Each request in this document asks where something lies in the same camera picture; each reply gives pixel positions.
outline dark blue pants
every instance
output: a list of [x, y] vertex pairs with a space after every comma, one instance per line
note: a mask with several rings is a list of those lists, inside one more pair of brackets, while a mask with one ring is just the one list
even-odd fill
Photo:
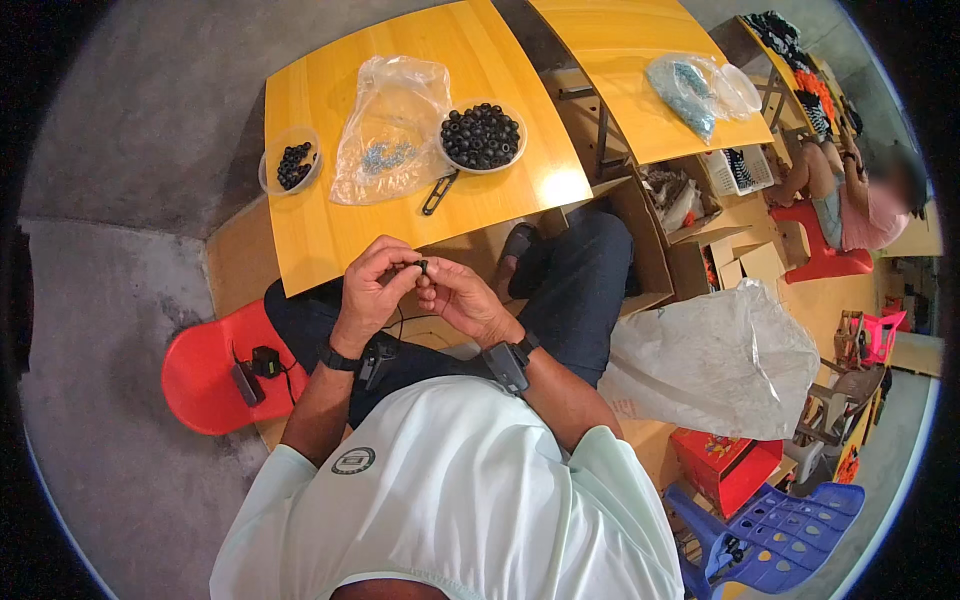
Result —
[[[527, 299], [517, 317], [554, 358], [596, 387], [610, 356], [610, 334], [623, 302], [633, 259], [633, 240], [611, 214], [570, 213], [570, 228], [534, 244], [517, 263], [510, 296]], [[312, 373], [317, 346], [326, 342], [340, 313], [343, 279], [285, 298], [277, 280], [264, 297], [267, 316], [297, 361]], [[356, 428], [388, 394], [441, 375], [469, 374], [493, 379], [482, 357], [463, 361], [431, 348], [397, 342], [386, 332], [373, 336], [396, 346], [396, 359], [372, 390], [356, 380], [349, 423]]]

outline shirt logo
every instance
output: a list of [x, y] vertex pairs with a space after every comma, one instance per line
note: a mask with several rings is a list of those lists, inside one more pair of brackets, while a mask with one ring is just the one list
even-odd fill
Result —
[[347, 450], [334, 461], [330, 470], [338, 475], [355, 475], [370, 468], [376, 459], [373, 448], [360, 447]]

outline bowl of black beads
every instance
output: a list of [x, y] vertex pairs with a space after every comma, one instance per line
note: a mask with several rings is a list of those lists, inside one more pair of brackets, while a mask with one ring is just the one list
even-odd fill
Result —
[[309, 127], [291, 127], [267, 144], [260, 158], [260, 187], [271, 196], [299, 194], [323, 166], [317, 132]]
[[527, 128], [519, 113], [495, 100], [457, 105], [440, 124], [441, 152], [451, 165], [469, 173], [502, 171], [520, 160]]

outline brown chair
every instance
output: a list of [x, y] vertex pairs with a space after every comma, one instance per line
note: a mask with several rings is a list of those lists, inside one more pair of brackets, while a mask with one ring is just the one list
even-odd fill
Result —
[[821, 358], [820, 362], [840, 373], [840, 378], [833, 384], [832, 389], [816, 383], [810, 386], [809, 394], [819, 398], [821, 406], [811, 421], [812, 425], [801, 420], [797, 425], [797, 432], [825, 444], [840, 445], [843, 442], [843, 426], [841, 425], [837, 432], [834, 425], [843, 417], [848, 403], [853, 405], [855, 415], [870, 405], [871, 398], [883, 381], [886, 367], [874, 365], [867, 371], [851, 371], [824, 358]]

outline black hair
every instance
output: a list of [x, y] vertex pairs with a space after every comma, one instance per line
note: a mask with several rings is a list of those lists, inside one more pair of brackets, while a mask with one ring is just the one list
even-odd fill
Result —
[[889, 160], [890, 167], [899, 167], [903, 174], [903, 181], [906, 185], [906, 198], [903, 201], [906, 207], [910, 209], [913, 216], [918, 219], [925, 219], [924, 206], [929, 197], [926, 193], [926, 169], [924, 162], [912, 148], [904, 146], [899, 142], [894, 142], [890, 146]]

